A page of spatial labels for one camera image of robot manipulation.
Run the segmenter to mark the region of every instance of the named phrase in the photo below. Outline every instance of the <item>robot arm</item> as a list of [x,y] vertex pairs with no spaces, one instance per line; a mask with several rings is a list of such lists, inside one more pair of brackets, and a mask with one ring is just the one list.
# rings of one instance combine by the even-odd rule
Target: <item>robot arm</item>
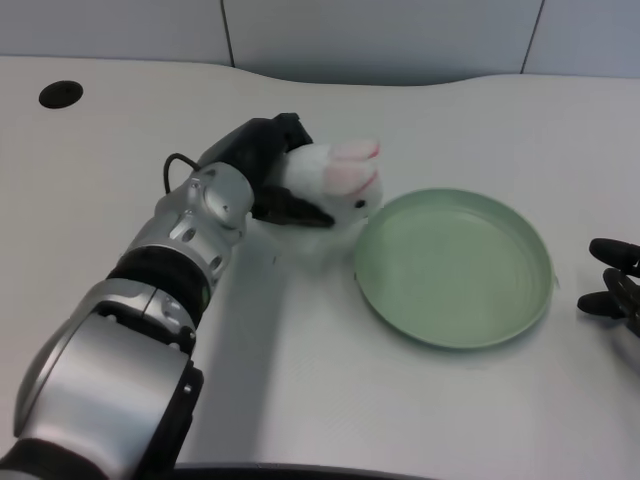
[[0,478],[132,479],[173,468],[203,384],[190,360],[202,314],[274,163],[307,143],[295,114],[253,119],[158,202],[33,360]]

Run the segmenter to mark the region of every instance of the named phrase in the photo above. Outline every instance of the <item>plastic plate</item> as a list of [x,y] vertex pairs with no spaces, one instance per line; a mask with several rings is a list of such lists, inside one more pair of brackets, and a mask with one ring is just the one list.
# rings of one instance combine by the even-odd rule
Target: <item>plastic plate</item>
[[356,278],[373,308],[416,339],[479,348],[515,337],[551,300],[544,242],[518,213],[451,189],[393,200],[358,239]]

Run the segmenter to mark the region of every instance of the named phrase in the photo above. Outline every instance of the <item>robotic hand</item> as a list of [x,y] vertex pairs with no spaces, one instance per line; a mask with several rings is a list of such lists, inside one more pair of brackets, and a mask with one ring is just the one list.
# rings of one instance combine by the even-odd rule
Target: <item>robotic hand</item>
[[607,268],[603,274],[608,290],[583,295],[578,308],[592,315],[624,319],[627,328],[640,337],[640,287],[627,276],[640,277],[640,247],[596,238],[591,241],[589,251],[613,268]]
[[158,202],[107,279],[36,355],[0,478],[133,479],[173,469],[203,384],[190,360],[196,330],[247,213],[330,225],[286,189],[264,188],[284,153],[311,142],[296,114],[281,114],[250,120],[191,162],[191,177]]

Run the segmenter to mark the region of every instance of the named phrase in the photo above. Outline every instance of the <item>pink bunny ear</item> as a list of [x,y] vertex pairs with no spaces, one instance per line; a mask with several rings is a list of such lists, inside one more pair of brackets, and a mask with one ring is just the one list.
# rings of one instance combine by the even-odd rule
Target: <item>pink bunny ear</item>
[[371,163],[332,162],[324,171],[324,192],[327,195],[347,196],[361,190],[377,174]]
[[376,157],[380,153],[377,140],[353,140],[331,147],[329,157],[335,161],[364,161]]

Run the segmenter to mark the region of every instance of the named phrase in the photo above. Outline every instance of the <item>black cable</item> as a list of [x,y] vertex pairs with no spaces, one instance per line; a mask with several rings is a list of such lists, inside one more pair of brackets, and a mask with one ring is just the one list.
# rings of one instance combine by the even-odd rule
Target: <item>black cable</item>
[[169,155],[164,162],[164,168],[162,170],[162,178],[164,180],[164,193],[166,194],[171,193],[171,187],[169,186],[169,167],[171,167],[171,162],[173,162],[174,160],[180,160],[181,162],[186,163],[196,172],[200,170],[200,165],[191,160],[189,157],[182,155],[181,153],[172,153],[171,155]]

